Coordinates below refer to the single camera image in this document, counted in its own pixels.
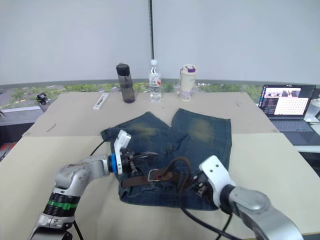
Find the belt strap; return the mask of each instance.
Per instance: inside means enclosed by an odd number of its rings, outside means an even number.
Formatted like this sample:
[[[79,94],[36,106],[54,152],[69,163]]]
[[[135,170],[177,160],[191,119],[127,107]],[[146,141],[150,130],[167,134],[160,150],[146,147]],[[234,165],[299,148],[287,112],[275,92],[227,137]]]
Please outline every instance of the belt strap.
[[[151,182],[165,181],[173,181],[175,183],[178,183],[180,179],[180,173],[169,171],[173,167],[174,163],[178,160],[184,160],[188,165],[189,169],[191,169],[190,160],[186,157],[180,156],[173,159],[166,168],[150,170],[148,176],[134,176],[122,180],[121,186],[123,188],[128,188],[134,186],[148,185]]]

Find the denim jeans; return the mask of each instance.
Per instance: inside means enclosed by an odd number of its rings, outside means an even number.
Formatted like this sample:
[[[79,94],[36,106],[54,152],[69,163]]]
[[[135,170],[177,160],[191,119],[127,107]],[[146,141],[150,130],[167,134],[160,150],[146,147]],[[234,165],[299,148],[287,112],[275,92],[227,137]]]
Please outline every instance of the denim jeans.
[[[172,127],[151,112],[121,123],[101,132],[104,140],[110,138],[111,151],[114,152],[114,142],[122,129],[130,134],[131,140],[127,146],[135,153],[155,152],[157,157],[151,161],[135,163],[139,176],[146,176],[152,169],[165,168],[175,157],[190,159],[192,172],[199,171],[199,165],[205,159],[216,155],[226,169],[229,168],[229,158],[232,146],[231,122],[179,109],[174,115]],[[179,207],[178,188],[184,180],[186,167],[183,162],[176,162],[173,171],[181,173],[178,184],[170,181],[151,182],[149,185],[121,187],[121,201],[129,204],[147,206]],[[132,176],[124,173],[116,176],[119,182]],[[184,192],[183,205],[188,209],[215,210],[212,200],[201,198],[194,189]]]

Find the laptop keyboard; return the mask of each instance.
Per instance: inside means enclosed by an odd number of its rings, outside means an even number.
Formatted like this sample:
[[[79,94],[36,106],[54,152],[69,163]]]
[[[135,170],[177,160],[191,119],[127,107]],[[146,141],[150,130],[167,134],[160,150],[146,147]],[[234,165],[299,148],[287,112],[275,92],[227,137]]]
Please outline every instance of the laptop keyboard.
[[[272,123],[280,132],[312,132],[312,128],[305,121],[273,120]]]

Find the belt buckle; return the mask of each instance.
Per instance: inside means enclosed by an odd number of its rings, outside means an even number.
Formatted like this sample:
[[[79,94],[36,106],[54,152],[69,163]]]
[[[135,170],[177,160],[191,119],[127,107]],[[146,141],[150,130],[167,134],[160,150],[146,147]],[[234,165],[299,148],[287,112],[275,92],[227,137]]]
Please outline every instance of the belt buckle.
[[[161,181],[160,179],[158,179],[158,180],[151,179],[151,173],[154,172],[154,171],[157,171],[157,170],[159,170],[159,169],[151,169],[149,171],[148,178],[147,178],[148,182],[160,182]]]

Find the blue ring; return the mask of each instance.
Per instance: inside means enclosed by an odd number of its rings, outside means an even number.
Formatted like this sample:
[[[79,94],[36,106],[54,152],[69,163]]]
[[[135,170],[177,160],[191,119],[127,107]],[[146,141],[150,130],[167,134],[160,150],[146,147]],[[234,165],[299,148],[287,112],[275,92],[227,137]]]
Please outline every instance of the blue ring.
[[[111,154],[111,164],[112,164],[112,171],[116,174],[117,173],[117,162],[116,162],[116,154]]]

